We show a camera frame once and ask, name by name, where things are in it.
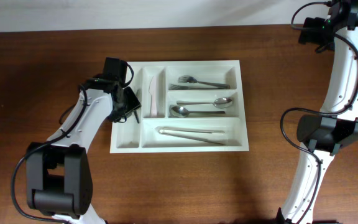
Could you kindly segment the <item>metal tablespoon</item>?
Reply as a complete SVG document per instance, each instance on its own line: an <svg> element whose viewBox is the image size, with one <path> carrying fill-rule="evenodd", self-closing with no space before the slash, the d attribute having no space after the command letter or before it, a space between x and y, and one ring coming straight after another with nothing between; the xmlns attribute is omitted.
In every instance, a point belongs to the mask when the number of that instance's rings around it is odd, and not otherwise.
<svg viewBox="0 0 358 224"><path fill-rule="evenodd" d="M190 106L190 105L213 105L215 108L223 109L228 108L233 104L232 98L218 98L212 102L185 102L185 101L178 101L178 106Z"/></svg>
<svg viewBox="0 0 358 224"><path fill-rule="evenodd" d="M222 114L226 114L226 112L225 111L189 111L183 106L172 106L170 108L170 114L178 118L187 118L194 114L222 115Z"/></svg>

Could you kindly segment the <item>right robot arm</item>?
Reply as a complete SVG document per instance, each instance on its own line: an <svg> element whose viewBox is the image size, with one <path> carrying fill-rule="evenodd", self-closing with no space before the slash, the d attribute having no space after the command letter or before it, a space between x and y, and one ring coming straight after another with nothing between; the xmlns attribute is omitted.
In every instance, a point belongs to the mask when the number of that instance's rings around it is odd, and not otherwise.
<svg viewBox="0 0 358 224"><path fill-rule="evenodd" d="M313 223L313 208L323 177L336 154L358 141L358 1L324 1L326 17L307 17L301 44L316 44L316 52L334 51L328 92L320 110L301 108L303 116L291 145L300 159L289 196L275 223Z"/></svg>

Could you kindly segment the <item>small metal spoon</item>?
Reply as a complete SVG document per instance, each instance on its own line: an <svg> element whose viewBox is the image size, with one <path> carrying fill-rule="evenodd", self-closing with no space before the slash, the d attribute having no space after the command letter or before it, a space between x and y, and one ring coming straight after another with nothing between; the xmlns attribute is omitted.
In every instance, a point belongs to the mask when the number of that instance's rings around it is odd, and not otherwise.
<svg viewBox="0 0 358 224"><path fill-rule="evenodd" d="M137 111L134 111L134 116L137 121L137 124L140 124L140 119L139 119L139 115L138 115Z"/></svg>

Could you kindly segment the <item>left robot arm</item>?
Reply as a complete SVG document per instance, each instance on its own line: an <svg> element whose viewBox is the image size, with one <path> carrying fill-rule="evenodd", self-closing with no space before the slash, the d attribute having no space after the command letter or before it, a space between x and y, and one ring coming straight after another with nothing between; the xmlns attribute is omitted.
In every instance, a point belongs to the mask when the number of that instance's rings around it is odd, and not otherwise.
<svg viewBox="0 0 358 224"><path fill-rule="evenodd" d="M59 129L44 142L32 142L14 168L11 198L28 219L50 223L105 223L93 208L93 181L88 149L104 121L124 123L141 103L127 74L133 68L124 60L108 57L103 71L79 85L78 101L61 116ZM36 217L23 211L16 198L16 176L26 168L27 205Z"/></svg>

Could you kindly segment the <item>long metal tongs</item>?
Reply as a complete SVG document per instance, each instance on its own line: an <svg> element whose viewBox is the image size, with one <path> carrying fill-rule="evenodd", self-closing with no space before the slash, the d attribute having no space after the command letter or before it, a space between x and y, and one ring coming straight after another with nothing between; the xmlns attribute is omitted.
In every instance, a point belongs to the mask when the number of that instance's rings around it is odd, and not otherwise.
<svg viewBox="0 0 358 224"><path fill-rule="evenodd" d="M160 135L164 135L164 136L205 142L209 144L225 145L228 142L226 132L223 130L190 129L190 128L161 126L161 127L157 127L156 131Z"/></svg>

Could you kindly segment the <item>white plastic knife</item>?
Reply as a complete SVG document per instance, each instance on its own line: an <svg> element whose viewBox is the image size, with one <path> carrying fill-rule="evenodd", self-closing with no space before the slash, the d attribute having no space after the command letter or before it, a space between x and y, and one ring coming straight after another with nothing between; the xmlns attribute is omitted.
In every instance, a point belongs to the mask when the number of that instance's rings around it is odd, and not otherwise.
<svg viewBox="0 0 358 224"><path fill-rule="evenodd" d="M158 115L156 93L157 93L157 76L155 75L152 77L152 80L149 85L149 94L151 95L151 100L150 100L151 118L155 118Z"/></svg>

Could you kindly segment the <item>metal fork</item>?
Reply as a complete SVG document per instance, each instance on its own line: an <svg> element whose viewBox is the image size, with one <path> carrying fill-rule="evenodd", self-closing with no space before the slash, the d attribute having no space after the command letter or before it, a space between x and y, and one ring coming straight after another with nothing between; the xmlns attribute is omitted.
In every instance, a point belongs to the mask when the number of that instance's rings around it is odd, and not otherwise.
<svg viewBox="0 0 358 224"><path fill-rule="evenodd" d="M231 86L228 85L228 84L202 82L202 81L197 80L195 77L187 76L187 75L179 77L178 78L178 83L199 83L199 84L214 86L214 87L223 88L223 89L230 89L231 88Z"/></svg>
<svg viewBox="0 0 358 224"><path fill-rule="evenodd" d="M218 88L218 87L214 87L214 88L190 87L190 86L182 86L182 85L171 84L169 86L169 90L222 90L222 88Z"/></svg>

